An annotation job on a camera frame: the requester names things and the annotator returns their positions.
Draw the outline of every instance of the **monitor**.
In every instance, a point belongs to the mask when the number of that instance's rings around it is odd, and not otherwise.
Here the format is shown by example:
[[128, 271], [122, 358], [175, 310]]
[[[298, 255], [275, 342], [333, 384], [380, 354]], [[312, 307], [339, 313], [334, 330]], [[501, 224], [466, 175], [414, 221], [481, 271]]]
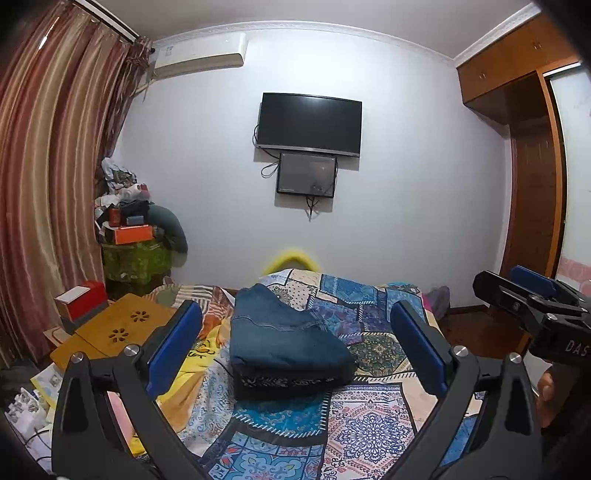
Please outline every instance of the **monitor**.
[[358, 157], [361, 102], [263, 93], [256, 146]]
[[277, 193], [309, 197], [335, 196], [336, 157], [282, 152], [277, 173]]

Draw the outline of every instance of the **curtain rod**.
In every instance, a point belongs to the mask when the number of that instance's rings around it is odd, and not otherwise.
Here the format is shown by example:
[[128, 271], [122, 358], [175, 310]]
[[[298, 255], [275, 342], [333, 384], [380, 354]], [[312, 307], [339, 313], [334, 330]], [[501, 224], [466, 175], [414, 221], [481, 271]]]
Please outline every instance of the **curtain rod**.
[[123, 35], [130, 42], [133, 43], [135, 39], [139, 37], [139, 34], [132, 30], [130, 26], [114, 16], [100, 3], [95, 2], [95, 0], [74, 0], [74, 3], [77, 3], [91, 14], [99, 17], [103, 22], [120, 35]]

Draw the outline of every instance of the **cabinet door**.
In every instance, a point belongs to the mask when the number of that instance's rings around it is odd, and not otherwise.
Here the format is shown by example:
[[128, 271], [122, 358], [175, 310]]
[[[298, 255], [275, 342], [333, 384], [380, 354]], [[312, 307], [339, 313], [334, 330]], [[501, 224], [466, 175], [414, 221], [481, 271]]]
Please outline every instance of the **cabinet door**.
[[514, 78], [505, 46], [499, 42], [480, 52], [457, 71], [464, 103]]
[[531, 23], [537, 47], [544, 59], [544, 63], [537, 67], [576, 55], [576, 50], [549, 17], [539, 15]]
[[501, 40], [507, 49], [515, 78], [533, 72], [536, 68], [548, 63], [541, 47], [542, 33], [543, 29], [534, 18]]
[[509, 51], [516, 78], [575, 55], [573, 47], [545, 15], [523, 24], [502, 41]]

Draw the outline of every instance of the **cable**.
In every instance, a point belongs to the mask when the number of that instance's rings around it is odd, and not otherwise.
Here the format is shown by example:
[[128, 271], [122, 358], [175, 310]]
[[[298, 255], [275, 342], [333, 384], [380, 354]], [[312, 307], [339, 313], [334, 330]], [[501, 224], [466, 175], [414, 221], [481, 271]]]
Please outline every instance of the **cable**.
[[[258, 142], [258, 138], [256, 137], [256, 133], [258, 130], [258, 125], [255, 127], [255, 129], [252, 131], [252, 144], [256, 147], [256, 144]], [[260, 148], [263, 152], [265, 152], [267, 155], [269, 155], [270, 157], [273, 157], [276, 160], [279, 160], [280, 157], [277, 155], [273, 155], [271, 152], [269, 152], [266, 148], [262, 148], [262, 147], [257, 147]]]
[[[339, 174], [339, 159], [338, 157], [335, 157], [335, 188], [336, 188], [336, 179], [337, 176]], [[324, 196], [324, 194], [326, 194], [326, 192], [328, 192], [330, 190], [330, 186], [326, 187], [326, 189], [322, 192], [322, 196]], [[318, 202], [320, 201], [320, 198], [316, 198], [316, 196], [312, 195], [312, 196], [306, 196], [306, 205], [308, 206], [308, 208], [310, 209], [310, 219], [312, 219], [312, 212], [314, 210], [314, 207], [316, 207], [316, 205], [318, 205]]]
[[[273, 171], [271, 173], [264, 173], [266, 168], [271, 168], [271, 167], [275, 167], [275, 168], [273, 168]], [[273, 162], [273, 163], [263, 167], [261, 169], [261, 177], [263, 177], [264, 179], [270, 179], [273, 176], [273, 174], [277, 171], [278, 168], [279, 168], [278, 161]]]
[[[33, 438], [35, 438], [35, 437], [39, 437], [39, 435], [40, 435], [40, 434], [42, 434], [42, 433], [45, 433], [45, 432], [50, 432], [50, 431], [51, 431], [51, 430], [37, 430], [37, 429], [35, 429], [35, 435], [31, 435], [31, 436], [28, 438], [28, 440], [25, 442], [25, 445], [27, 445], [27, 444], [28, 444], [28, 443], [29, 443], [31, 440], [33, 440]], [[43, 445], [45, 445], [47, 448], [49, 448], [49, 447], [47, 446], [47, 444], [46, 444], [46, 443], [45, 443], [43, 440], [41, 440], [41, 442], [42, 442], [42, 444], [43, 444]]]
[[[37, 429], [34, 429], [34, 430], [35, 430], [35, 434], [36, 435], [39, 435], [40, 433], [50, 433], [51, 432], [51, 430], [37, 430]], [[51, 447], [43, 441], [43, 439], [41, 438], [41, 436], [39, 437], [39, 441], [43, 445], [45, 445], [45, 447], [51, 452]]]

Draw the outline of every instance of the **hand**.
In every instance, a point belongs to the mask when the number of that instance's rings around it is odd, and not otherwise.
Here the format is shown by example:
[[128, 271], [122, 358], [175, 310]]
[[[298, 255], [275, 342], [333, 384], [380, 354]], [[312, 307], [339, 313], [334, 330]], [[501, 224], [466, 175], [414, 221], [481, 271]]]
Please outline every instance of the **hand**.
[[550, 425], [558, 413], [555, 402], [552, 402], [554, 390], [554, 379], [552, 378], [551, 368], [549, 368], [538, 382], [538, 393], [540, 395], [535, 404], [542, 428]]

